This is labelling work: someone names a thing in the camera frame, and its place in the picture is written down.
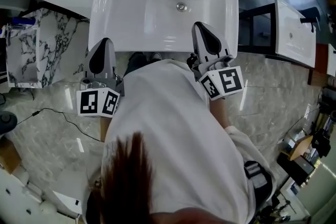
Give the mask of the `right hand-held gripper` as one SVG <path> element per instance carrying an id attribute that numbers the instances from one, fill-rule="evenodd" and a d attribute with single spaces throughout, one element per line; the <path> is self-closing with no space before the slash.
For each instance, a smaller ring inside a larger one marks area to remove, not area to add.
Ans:
<path id="1" fill-rule="evenodd" d="M 209 99 L 215 101 L 243 91 L 242 71 L 240 66 L 229 65 L 233 58 L 225 36 L 206 23 L 196 22 L 192 38 L 196 54 L 189 56 L 187 65 Z"/>

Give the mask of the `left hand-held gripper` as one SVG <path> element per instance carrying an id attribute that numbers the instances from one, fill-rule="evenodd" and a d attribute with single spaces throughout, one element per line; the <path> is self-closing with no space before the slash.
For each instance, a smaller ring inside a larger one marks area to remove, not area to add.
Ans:
<path id="1" fill-rule="evenodd" d="M 87 117 L 114 116 L 124 96 L 123 78 L 114 75 L 114 44 L 109 38 L 100 40 L 89 51 L 80 89 L 76 92 L 77 114 Z"/>

